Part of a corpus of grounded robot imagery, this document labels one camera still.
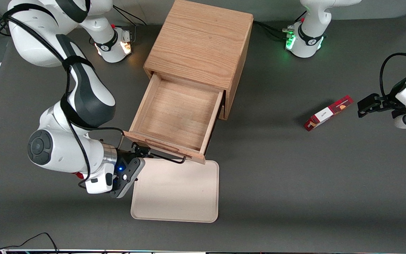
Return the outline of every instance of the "black wrist strap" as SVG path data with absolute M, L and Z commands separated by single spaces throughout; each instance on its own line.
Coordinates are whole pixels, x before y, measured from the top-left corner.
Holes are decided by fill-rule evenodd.
M 60 107 L 63 111 L 63 114 L 65 114 L 65 117 L 69 119 L 69 121 L 76 125 L 77 127 L 84 127 L 84 128 L 95 128 L 97 126 L 91 126 L 90 124 L 87 124 L 82 118 L 77 114 L 77 112 L 74 110 L 74 108 L 71 106 L 71 104 L 68 102 L 68 96 L 70 93 L 66 93 L 62 96 L 60 99 Z
M 113 45 L 115 45 L 118 42 L 118 33 L 114 29 L 114 36 L 112 36 L 112 39 L 106 43 L 96 43 L 95 44 L 98 46 L 103 51 L 111 51 Z
M 56 18 L 54 18 L 54 15 L 48 11 L 45 7 L 39 6 L 39 5 L 34 5 L 34 4 L 19 4 L 19 5 L 15 5 L 13 6 L 13 8 L 11 8 L 10 10 L 6 11 L 1 17 L 0 17 L 0 24 L 1 24 L 1 28 L 0 31 L 2 31 L 2 29 L 4 29 L 6 27 L 7 24 L 7 18 L 11 15 L 13 15 L 14 13 L 20 12 L 20 11 L 24 11 L 24 10 L 30 10 L 30 9 L 34 9 L 34 10 L 39 10 L 39 11 L 43 11 L 44 13 L 47 13 L 49 16 L 51 16 L 54 21 L 57 23 Z
M 324 34 L 322 34 L 321 36 L 318 37 L 311 37 L 306 35 L 303 30 L 302 30 L 302 24 L 300 24 L 299 28 L 298 28 L 298 34 L 300 36 L 300 38 L 302 38 L 305 41 L 305 44 L 307 46 L 312 46 L 315 45 L 317 42 L 319 42 L 319 40 L 322 38 L 322 36 Z
M 82 63 L 85 65 L 90 66 L 93 69 L 93 65 L 91 64 L 90 61 L 88 61 L 85 58 L 82 58 L 80 56 L 69 56 L 62 62 L 63 68 L 68 72 L 70 70 L 70 67 L 73 64 L 76 63 Z M 65 93 L 62 98 L 60 99 L 60 107 L 63 111 L 63 114 L 65 114 L 65 117 L 70 120 L 71 123 L 76 125 L 77 127 L 84 127 L 84 128 L 95 128 L 96 126 L 91 126 L 87 124 L 74 110 L 74 108 L 71 106 L 71 104 L 68 102 L 68 96 L 70 95 L 70 92 Z
M 66 58 L 65 60 L 63 60 L 62 66 L 63 66 L 63 68 L 64 68 L 66 71 L 68 71 L 69 68 L 70 68 L 73 64 L 76 64 L 76 63 L 82 63 L 82 64 L 88 65 L 88 66 L 90 66 L 92 69 L 94 69 L 94 68 L 93 68 L 93 65 L 91 64 L 90 61 L 88 61 L 87 59 L 82 58 L 82 57 L 80 57 L 80 56 L 76 56 L 76 55 L 74 55 L 74 56 L 69 56 L 68 58 Z

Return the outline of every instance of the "cable connector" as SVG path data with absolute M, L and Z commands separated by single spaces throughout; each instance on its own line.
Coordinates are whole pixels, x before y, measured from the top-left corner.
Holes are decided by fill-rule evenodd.
M 282 32 L 292 35 L 294 34 L 294 29 L 284 28 L 282 29 Z

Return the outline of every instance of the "drawer handle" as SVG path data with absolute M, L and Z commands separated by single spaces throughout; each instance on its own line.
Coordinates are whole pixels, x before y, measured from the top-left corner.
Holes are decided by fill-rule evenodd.
M 158 143 L 158 142 L 156 142 L 156 141 L 154 141 L 154 140 L 151 140 L 151 139 L 148 139 L 148 138 L 145 138 L 145 143 L 151 144 L 152 146 L 156 146 L 157 148 L 161 148 L 161 149 L 170 151 L 170 152 L 172 152 L 172 153 L 176 153 L 176 154 L 179 154 L 179 155 L 182 155 L 182 156 L 187 156 L 187 155 L 185 155 L 185 154 L 179 152 L 179 149 L 178 149 L 178 148 L 175 148 L 175 147 L 172 147 L 172 146 L 168 146 L 168 145 L 164 145 L 164 144 Z

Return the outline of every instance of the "green indicator light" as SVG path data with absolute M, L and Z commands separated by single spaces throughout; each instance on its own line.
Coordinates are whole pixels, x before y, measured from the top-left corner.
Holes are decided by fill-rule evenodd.
M 294 45 L 295 42 L 295 35 L 292 35 L 291 38 L 289 38 L 286 42 L 286 48 L 287 49 L 292 49 L 292 46 Z
M 319 42 L 319 46 L 317 47 L 317 49 L 320 49 L 321 48 L 321 44 L 322 44 L 322 41 L 324 40 L 324 36 L 322 36 L 322 38 L 321 38 L 321 41 Z

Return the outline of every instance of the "cabinet top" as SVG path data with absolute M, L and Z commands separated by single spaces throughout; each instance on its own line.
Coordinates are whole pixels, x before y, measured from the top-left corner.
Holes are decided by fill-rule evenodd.
M 250 13 L 176 0 L 144 68 L 227 90 L 252 23 Z

